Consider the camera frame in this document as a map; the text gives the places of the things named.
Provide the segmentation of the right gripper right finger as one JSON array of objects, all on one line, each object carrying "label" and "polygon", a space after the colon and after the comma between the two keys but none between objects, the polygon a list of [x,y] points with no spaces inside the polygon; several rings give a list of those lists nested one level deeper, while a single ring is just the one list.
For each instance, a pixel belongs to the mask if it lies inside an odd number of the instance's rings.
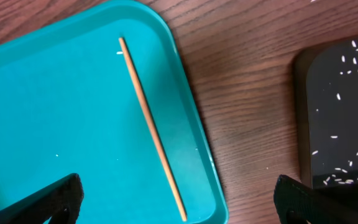
[{"label": "right gripper right finger", "polygon": [[314,190],[280,175],[273,201],[284,224],[358,224],[358,184]]}]

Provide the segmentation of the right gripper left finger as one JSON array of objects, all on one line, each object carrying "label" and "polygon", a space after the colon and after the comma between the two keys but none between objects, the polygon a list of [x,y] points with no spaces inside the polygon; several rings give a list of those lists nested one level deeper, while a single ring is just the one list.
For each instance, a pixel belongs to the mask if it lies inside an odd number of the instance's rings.
[{"label": "right gripper left finger", "polygon": [[84,198],[72,173],[0,211],[0,224],[75,224]]}]

